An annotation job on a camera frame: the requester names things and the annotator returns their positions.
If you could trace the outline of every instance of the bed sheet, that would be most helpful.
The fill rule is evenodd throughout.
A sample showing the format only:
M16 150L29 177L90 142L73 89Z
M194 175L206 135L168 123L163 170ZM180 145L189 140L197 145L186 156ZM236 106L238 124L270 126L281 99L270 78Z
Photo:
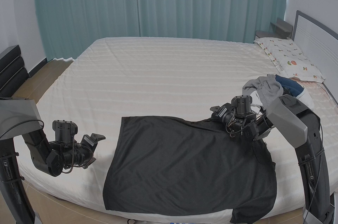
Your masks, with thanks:
M211 106L240 95L249 80L277 69L256 44L200 39L125 37L104 38L88 47L53 83L37 104L48 140L54 140L52 122L72 120L76 138L98 133L107 139L95 151L96 162L87 170L51 177L35 169L21 137L21 174L38 189L98 211L143 221L178 223L228 223L232 209L189 216L124 214L106 211L102 198L105 177L118 140L122 116L175 116L198 121L210 117ZM321 85L302 83L321 117L330 190L338 188L338 109ZM265 138L276 162L277 199L266 216L304 205L301 174L294 149L274 129Z

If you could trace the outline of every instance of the pillow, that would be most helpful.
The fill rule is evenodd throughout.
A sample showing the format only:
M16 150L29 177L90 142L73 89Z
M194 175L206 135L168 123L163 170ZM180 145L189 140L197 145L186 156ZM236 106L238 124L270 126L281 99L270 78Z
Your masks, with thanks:
M280 75L302 81L323 83L325 78L319 69L303 55L290 38L259 38L256 43L267 53Z

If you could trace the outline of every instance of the floor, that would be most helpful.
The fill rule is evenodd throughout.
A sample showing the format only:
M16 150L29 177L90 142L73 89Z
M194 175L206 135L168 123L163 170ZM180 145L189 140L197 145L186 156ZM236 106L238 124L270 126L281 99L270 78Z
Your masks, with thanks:
M14 96L34 99L37 103L44 92L63 73L72 61L52 60L28 79ZM127 224L127 219L94 211L37 190L23 181L32 207L39 213L44 224ZM0 194L0 224L15 224L6 203ZM302 210L297 209L274 217L262 219L256 224L302 224Z

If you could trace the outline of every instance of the white label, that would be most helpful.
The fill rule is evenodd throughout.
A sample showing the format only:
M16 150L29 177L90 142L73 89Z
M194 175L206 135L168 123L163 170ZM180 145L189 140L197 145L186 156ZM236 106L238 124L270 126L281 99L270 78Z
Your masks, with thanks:
M224 107L224 109L218 114L218 116L221 118L226 111L227 111L227 108Z
M86 136L83 137L83 139L88 142L91 146L94 146L94 143L89 139L87 138Z

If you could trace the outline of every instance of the gray clothing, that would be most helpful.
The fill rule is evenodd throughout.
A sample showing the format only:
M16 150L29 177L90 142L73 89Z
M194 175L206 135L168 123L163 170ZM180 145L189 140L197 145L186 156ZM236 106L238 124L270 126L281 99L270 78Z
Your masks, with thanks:
M258 92L258 96L265 110L269 104L277 97L283 95L283 87L276 81L274 74L260 76L257 79L251 79L242 88L243 95L250 95L254 91Z

